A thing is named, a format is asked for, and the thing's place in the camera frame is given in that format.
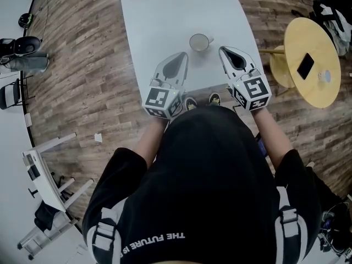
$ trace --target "white table leg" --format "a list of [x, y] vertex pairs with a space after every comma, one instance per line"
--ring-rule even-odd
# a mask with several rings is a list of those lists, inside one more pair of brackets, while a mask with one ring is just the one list
[[66, 189], [69, 185], [71, 185], [73, 182], [75, 182], [74, 178], [69, 179], [65, 184], [63, 184], [60, 188], [59, 188], [59, 192], [61, 193], [64, 189]]
[[67, 135], [65, 137], [62, 137], [62, 138], [57, 137], [57, 138], [55, 138], [53, 140], [50, 140], [50, 141], [48, 141], [46, 143], [43, 143], [43, 144], [41, 144], [39, 146], [36, 146], [33, 149], [37, 150], [37, 152], [39, 152], [39, 153], [45, 152], [45, 151], [51, 149], [52, 147], [60, 145], [61, 143], [66, 142], [66, 141], [68, 141], [68, 140], [70, 140], [70, 139], [72, 139], [74, 137], [76, 137], [76, 133], [72, 133], [72, 134]]
[[93, 184], [93, 179], [90, 179], [87, 183], [85, 183], [77, 192], [75, 192], [64, 204], [67, 209], [78, 197], [83, 194], [91, 184]]

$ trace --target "white wall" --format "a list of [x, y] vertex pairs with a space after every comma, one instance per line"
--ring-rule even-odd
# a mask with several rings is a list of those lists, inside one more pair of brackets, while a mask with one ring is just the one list
[[[17, 39], [23, 36], [18, 19], [28, 12], [31, 2], [32, 0], [0, 0], [0, 38]], [[16, 78], [19, 78], [19, 74], [0, 79], [0, 87]], [[34, 190], [35, 187], [26, 172], [21, 151], [30, 148], [22, 107], [0, 110], [0, 262], [93, 263], [89, 255], [76, 253], [78, 245], [84, 244], [76, 228], [67, 231], [33, 261], [28, 260], [28, 253], [24, 249], [17, 249], [19, 240], [34, 227], [34, 212], [41, 202], [40, 196], [33, 199], [27, 190]]]

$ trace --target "round wooden table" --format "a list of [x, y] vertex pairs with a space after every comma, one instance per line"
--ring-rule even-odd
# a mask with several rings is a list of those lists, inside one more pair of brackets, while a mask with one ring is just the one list
[[[340, 61], [333, 42], [314, 21], [294, 19], [286, 29], [284, 46], [259, 52], [272, 54], [270, 68], [277, 82], [287, 88], [296, 87], [312, 106], [325, 108], [336, 99], [341, 83]], [[314, 65], [304, 80], [297, 69], [307, 53]], [[330, 71], [331, 82], [319, 80], [318, 74], [325, 70]]]

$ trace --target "gray pants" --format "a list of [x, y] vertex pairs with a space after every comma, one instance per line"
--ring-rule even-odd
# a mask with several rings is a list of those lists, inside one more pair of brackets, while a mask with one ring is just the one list
[[46, 53], [38, 51], [23, 57], [15, 57], [5, 66], [11, 69], [11, 72], [17, 72], [20, 70], [44, 70], [47, 65], [48, 58], [46, 57]]

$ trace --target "white tabletop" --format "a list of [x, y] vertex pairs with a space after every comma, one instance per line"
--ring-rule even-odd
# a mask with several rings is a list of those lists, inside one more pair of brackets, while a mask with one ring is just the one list
[[[126, 31], [141, 97], [147, 97], [158, 64], [178, 52], [189, 55], [186, 92], [225, 84], [218, 50], [221, 46], [248, 53], [263, 68], [247, 18], [238, 0], [121, 0]], [[214, 37], [204, 54], [189, 39], [196, 33]]]
[[51, 173], [40, 154], [36, 150], [25, 151], [23, 154], [25, 156], [30, 154], [35, 166], [38, 169], [40, 176], [33, 180], [33, 183], [35, 184], [43, 201], [47, 205], [65, 212], [66, 209], [64, 207], [63, 201], [60, 198], [60, 193], [56, 187], [55, 181], [52, 178]]

